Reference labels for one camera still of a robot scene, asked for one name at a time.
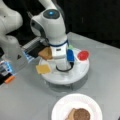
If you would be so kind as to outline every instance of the orange object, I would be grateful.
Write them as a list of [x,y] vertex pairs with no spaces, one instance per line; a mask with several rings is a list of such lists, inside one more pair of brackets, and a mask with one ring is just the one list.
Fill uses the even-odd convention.
[[5,80],[6,84],[9,84],[11,81],[15,79],[15,76],[10,76],[8,79]]
[[42,57],[44,60],[50,60],[52,59],[52,51],[50,47],[44,48],[42,51],[38,53],[40,57]]

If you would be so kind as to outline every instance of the white round platform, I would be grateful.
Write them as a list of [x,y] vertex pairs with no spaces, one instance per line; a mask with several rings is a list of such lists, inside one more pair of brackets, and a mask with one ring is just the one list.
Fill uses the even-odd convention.
[[45,61],[43,59],[40,59],[39,64],[48,64],[48,66],[51,69],[50,73],[42,74],[42,77],[49,83],[56,84],[56,85],[70,85],[73,84],[79,80],[81,80],[89,70],[89,60],[86,61],[80,61],[77,58],[77,54],[81,50],[79,49],[73,49],[74,56],[75,56],[75,65],[72,70],[69,72],[59,72],[56,70],[56,65],[54,60]]

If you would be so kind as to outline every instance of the blue object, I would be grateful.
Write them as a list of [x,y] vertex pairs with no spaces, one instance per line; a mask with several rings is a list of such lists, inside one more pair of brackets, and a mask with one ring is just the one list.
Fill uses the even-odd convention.
[[52,11],[51,11],[51,12],[49,12],[49,15],[53,15],[53,14],[54,14],[54,12],[52,12]]
[[75,61],[74,53],[73,53],[73,51],[71,49],[67,50],[67,60],[69,62],[74,62]]

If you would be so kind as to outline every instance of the yellow object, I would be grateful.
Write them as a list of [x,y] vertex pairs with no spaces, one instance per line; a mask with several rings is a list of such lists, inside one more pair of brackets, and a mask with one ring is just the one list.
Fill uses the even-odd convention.
[[51,71],[47,64],[37,65],[36,69],[37,69],[38,74],[46,74],[46,73],[50,73],[50,71]]

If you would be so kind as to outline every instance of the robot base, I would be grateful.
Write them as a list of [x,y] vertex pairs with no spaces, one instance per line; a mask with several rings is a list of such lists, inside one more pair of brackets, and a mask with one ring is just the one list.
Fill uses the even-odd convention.
[[48,64],[51,72],[48,74],[42,74],[47,85],[57,92],[68,92],[79,89],[87,80],[86,76],[89,70],[89,60],[80,61],[77,58],[77,54],[80,52],[78,49],[74,49],[75,65],[69,72],[59,72],[56,70],[54,60],[45,61],[40,60],[39,64]]

